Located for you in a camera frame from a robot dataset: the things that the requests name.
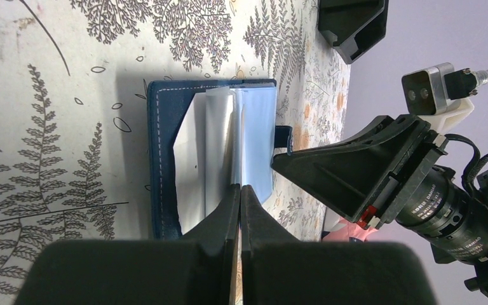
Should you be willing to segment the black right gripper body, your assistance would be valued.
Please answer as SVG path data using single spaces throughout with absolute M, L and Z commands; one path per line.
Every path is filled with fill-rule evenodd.
M 431 245 L 437 264 L 454 261 L 472 265 L 475 276 L 465 287 L 488 298 L 488 153 L 481 155 L 468 138 L 449 133 L 447 140 L 473 149 L 463 170 L 462 186 L 453 183 L 455 171 L 435 165 L 407 199 L 396 221 Z

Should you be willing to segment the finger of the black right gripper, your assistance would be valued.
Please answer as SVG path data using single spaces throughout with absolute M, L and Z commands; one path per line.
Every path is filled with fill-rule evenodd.
M 341 217 L 358 222 L 429 131 L 430 124 L 415 115 L 378 116 L 342 142 L 277 154 L 271 167 Z

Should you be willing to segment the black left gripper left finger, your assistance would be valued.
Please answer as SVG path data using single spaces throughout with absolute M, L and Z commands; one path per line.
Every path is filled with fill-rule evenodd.
M 233 304 L 241 187 L 176 240 L 66 240 L 32 265 L 16 304 Z

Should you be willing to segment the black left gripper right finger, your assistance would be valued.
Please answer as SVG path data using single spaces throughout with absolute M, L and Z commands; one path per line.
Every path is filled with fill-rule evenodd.
M 435 304 L 417 255 L 385 242 L 300 241 L 240 195 L 245 304 Z

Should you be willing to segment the blue leather card holder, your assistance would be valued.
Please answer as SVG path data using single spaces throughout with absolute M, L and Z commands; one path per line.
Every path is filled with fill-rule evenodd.
M 146 93 L 155 238 L 192 230 L 231 184 L 270 198 L 274 150 L 292 149 L 291 127 L 275 123 L 274 79 L 152 81 Z

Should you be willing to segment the black plastic card bin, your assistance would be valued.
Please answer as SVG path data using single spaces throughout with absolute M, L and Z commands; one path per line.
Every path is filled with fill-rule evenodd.
M 318 31 L 352 64 L 386 36 L 388 0 L 322 0 Z

